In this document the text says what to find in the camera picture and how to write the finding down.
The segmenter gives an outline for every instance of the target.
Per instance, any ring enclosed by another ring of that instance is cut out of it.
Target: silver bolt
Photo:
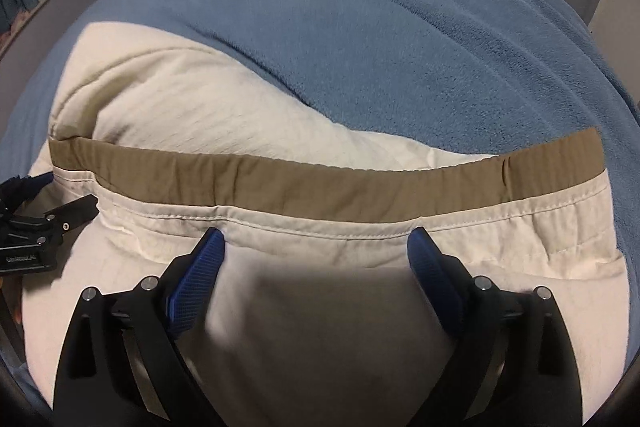
[[[494,284],[491,282],[489,277],[485,277],[484,275],[479,275],[478,277],[474,277],[474,284],[476,288],[480,288],[481,290],[488,290]]]
[[[158,277],[150,275],[149,277],[145,277],[140,283],[140,287],[143,290],[149,291],[158,286]]]
[[[93,286],[89,286],[89,288],[85,288],[82,292],[82,299],[85,301],[90,301],[97,295],[97,291]]]
[[[548,301],[551,297],[553,297],[553,293],[546,286],[539,286],[536,288],[536,293],[538,297],[540,297],[543,301]]]

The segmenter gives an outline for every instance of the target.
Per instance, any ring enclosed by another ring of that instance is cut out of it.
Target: white fabric
[[[225,54],[123,23],[89,26],[79,39],[50,136],[362,169],[484,157],[350,131]],[[49,168],[44,150],[33,173]],[[452,349],[408,269],[406,238],[418,226],[473,275],[514,291],[553,290],[574,343],[585,419],[622,375],[628,282],[606,172],[555,194],[383,225],[141,203],[100,187],[90,172],[54,172],[32,212],[90,192],[100,215],[70,251],[65,243],[57,273],[25,280],[28,363],[49,402],[82,289],[124,291],[160,275],[208,227],[225,234],[226,261],[204,331],[180,349],[230,427],[407,423]]]

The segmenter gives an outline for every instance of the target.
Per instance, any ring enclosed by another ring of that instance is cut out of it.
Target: brown waistband
[[[281,216],[395,223],[550,194],[604,171],[595,129],[453,167],[366,171],[260,156],[185,154],[86,138],[49,142],[53,165],[91,171],[147,203],[229,205]]]

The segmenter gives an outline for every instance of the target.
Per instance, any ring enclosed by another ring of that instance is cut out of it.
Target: screw
[[[149,277],[145,277],[140,283],[140,287],[143,290],[149,291],[158,286],[158,277],[150,275]]]
[[[543,301],[548,301],[551,297],[553,297],[553,293],[551,293],[551,290],[549,288],[547,288],[546,286],[538,286],[536,288],[536,294]]]
[[[491,282],[489,277],[485,277],[484,275],[479,275],[478,277],[474,277],[474,284],[476,288],[480,288],[481,290],[488,290],[494,284]]]
[[[97,291],[93,286],[89,286],[89,288],[85,288],[82,292],[82,299],[85,301],[90,301],[97,295]]]

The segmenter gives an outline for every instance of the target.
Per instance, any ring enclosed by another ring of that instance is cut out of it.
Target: blue blanket
[[[154,26],[233,55],[331,120],[462,153],[504,153],[596,126],[606,149],[640,345],[640,116],[562,0],[99,0],[31,79],[0,144],[0,179],[46,136],[82,28]]]

